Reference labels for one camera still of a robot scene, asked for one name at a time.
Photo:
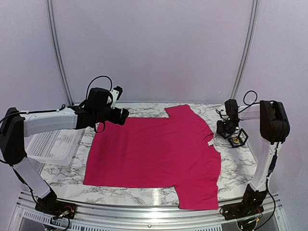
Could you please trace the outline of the magenta t-shirt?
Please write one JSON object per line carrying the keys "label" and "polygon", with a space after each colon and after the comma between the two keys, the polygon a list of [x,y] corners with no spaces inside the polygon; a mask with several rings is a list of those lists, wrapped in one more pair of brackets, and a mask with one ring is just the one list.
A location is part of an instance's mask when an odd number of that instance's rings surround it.
{"label": "magenta t-shirt", "polygon": [[174,187],[181,209],[218,209],[221,155],[214,133],[188,105],[167,117],[131,117],[99,125],[83,183],[125,188]]}

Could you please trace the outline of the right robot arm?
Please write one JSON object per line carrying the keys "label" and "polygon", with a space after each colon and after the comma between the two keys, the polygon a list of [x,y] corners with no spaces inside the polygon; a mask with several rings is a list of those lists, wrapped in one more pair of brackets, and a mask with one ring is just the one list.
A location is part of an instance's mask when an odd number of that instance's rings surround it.
{"label": "right robot arm", "polygon": [[266,196],[270,195],[270,178],[282,145],[290,133],[290,124],[282,102],[254,100],[238,106],[235,99],[228,99],[224,106],[224,111],[217,111],[220,120],[217,121],[216,133],[226,139],[232,148],[242,147],[248,140],[248,134],[239,127],[241,121],[258,120],[262,138],[261,156],[242,201],[222,207],[224,218],[231,220],[264,211],[262,204]]}

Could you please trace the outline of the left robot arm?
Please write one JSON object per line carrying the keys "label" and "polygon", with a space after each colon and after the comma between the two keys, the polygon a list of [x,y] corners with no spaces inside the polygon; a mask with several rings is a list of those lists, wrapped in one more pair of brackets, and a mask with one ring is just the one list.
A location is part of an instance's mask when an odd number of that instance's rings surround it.
{"label": "left robot arm", "polygon": [[43,111],[19,111],[15,107],[7,110],[0,121],[1,162],[9,165],[30,192],[37,195],[34,200],[37,211],[68,217],[76,206],[58,201],[56,193],[33,168],[25,151],[25,138],[54,130],[96,129],[98,123],[106,121],[123,125],[129,111],[116,107],[122,92],[120,86],[108,90],[88,87],[86,98],[79,105]]}

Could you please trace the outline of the gold brooch in case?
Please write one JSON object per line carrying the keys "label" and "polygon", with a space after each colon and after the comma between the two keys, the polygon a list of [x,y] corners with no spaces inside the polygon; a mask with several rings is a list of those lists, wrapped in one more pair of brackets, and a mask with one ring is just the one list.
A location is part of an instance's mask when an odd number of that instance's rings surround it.
{"label": "gold brooch in case", "polygon": [[235,144],[239,144],[240,140],[237,137],[233,137],[232,142],[235,143]]}

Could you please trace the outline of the black hexagonal brooch display case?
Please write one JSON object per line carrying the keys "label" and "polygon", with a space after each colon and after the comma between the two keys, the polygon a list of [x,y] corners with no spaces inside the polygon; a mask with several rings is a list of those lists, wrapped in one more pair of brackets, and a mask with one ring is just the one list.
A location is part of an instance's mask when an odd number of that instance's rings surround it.
{"label": "black hexagonal brooch display case", "polygon": [[249,136],[243,128],[236,129],[234,133],[222,133],[221,137],[226,139],[232,148],[242,147],[246,144]]}

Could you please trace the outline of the white plastic perforated basket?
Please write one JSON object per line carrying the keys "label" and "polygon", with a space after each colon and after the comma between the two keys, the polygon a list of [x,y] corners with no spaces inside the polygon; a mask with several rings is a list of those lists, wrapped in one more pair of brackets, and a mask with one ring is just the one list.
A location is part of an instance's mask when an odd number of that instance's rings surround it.
{"label": "white plastic perforated basket", "polygon": [[75,156],[83,130],[55,130],[32,137],[26,153],[43,164],[68,166]]}

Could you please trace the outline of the right aluminium frame post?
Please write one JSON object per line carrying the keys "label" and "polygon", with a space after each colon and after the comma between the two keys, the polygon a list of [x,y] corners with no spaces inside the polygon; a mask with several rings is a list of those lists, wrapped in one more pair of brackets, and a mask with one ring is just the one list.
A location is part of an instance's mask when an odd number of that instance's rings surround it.
{"label": "right aluminium frame post", "polygon": [[249,53],[251,51],[251,47],[252,47],[253,39],[255,35],[258,9],[259,9],[259,1],[253,0],[251,4],[251,12],[250,12],[250,17],[249,17],[248,29],[246,33],[246,39],[244,43],[244,49],[243,49],[242,56],[240,59],[235,82],[234,82],[234,85],[231,91],[231,99],[235,99],[237,97],[241,82],[244,78],[244,72],[245,72],[247,60],[249,57]]}

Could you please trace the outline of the aluminium frame post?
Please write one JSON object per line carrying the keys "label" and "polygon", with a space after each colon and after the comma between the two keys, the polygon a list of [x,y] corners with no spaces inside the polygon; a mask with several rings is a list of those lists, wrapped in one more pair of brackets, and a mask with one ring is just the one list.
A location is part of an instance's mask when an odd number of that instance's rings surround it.
{"label": "aluminium frame post", "polygon": [[51,33],[51,42],[53,46],[55,61],[56,61],[56,65],[58,68],[61,84],[62,84],[68,105],[73,105],[74,104],[73,97],[72,97],[72,94],[69,88],[68,79],[66,76],[64,63],[63,63],[63,59],[61,55],[60,44],[58,40],[53,1],[46,0],[46,6],[47,6],[47,17],[48,17],[48,22],[49,22],[49,28],[50,28],[50,33]]}
{"label": "aluminium frame post", "polygon": [[248,29],[246,33],[246,39],[244,43],[244,49],[243,49],[242,56],[240,59],[235,82],[234,82],[234,85],[231,91],[231,99],[235,99],[237,97],[241,82],[244,78],[244,72],[245,72],[247,60],[249,57],[249,53],[251,51],[251,47],[252,47],[253,39],[255,35],[258,9],[259,9],[259,1],[253,0],[251,4],[251,12],[250,12],[250,17],[249,17]]}

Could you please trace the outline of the aluminium front rail base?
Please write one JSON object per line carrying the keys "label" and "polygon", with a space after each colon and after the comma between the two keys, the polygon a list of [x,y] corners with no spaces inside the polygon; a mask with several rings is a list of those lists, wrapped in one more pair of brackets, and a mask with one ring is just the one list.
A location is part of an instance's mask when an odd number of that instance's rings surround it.
{"label": "aluminium front rail base", "polygon": [[287,231],[279,198],[267,197],[262,212],[226,220],[225,211],[184,210],[177,206],[74,204],[74,216],[54,219],[37,211],[29,192],[22,191],[13,211],[10,231]]}

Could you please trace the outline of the left aluminium frame post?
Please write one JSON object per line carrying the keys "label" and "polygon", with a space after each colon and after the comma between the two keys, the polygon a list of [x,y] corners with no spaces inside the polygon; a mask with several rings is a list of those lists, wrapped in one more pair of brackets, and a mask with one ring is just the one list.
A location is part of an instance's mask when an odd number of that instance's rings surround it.
{"label": "left aluminium frame post", "polygon": [[64,63],[63,63],[63,59],[61,55],[60,44],[58,40],[53,1],[46,0],[46,6],[47,6],[47,17],[48,17],[48,22],[49,22],[49,28],[50,28],[50,33],[51,33],[51,42],[53,46],[55,61],[56,61],[56,65],[58,68],[61,84],[62,84],[68,105],[73,105],[74,104],[73,97],[72,97],[72,94],[69,88],[68,79],[66,76]]}

